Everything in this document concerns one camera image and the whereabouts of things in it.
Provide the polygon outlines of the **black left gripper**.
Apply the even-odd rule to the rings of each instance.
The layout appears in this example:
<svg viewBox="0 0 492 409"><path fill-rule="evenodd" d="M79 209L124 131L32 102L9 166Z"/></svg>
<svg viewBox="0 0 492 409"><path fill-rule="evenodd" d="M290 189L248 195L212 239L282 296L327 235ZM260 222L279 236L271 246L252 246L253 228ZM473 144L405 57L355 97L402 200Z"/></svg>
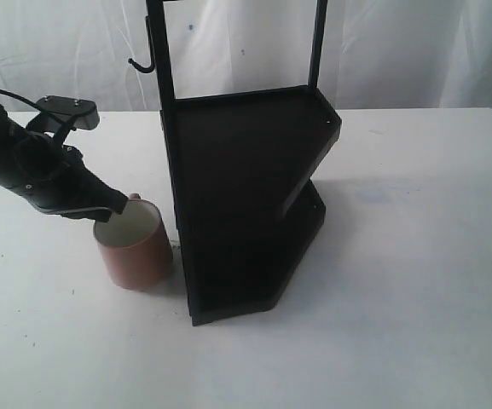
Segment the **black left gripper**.
<svg viewBox="0 0 492 409"><path fill-rule="evenodd" d="M128 197L88 169L73 148L63 147L77 119L58 117L54 136L24 128L0 104L0 187L45 215L107 222L121 214Z"/></svg>

